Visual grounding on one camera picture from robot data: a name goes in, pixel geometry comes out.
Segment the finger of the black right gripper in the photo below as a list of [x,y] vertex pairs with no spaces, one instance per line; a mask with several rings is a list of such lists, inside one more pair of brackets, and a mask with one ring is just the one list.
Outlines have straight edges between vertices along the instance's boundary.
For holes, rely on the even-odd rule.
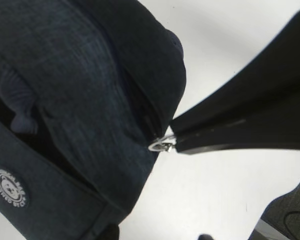
[[202,102],[175,118],[170,126],[182,132],[224,121],[236,108],[300,77],[300,11],[240,72]]
[[264,111],[234,121],[194,124],[175,119],[176,151],[194,155],[222,150],[300,150],[300,109]]

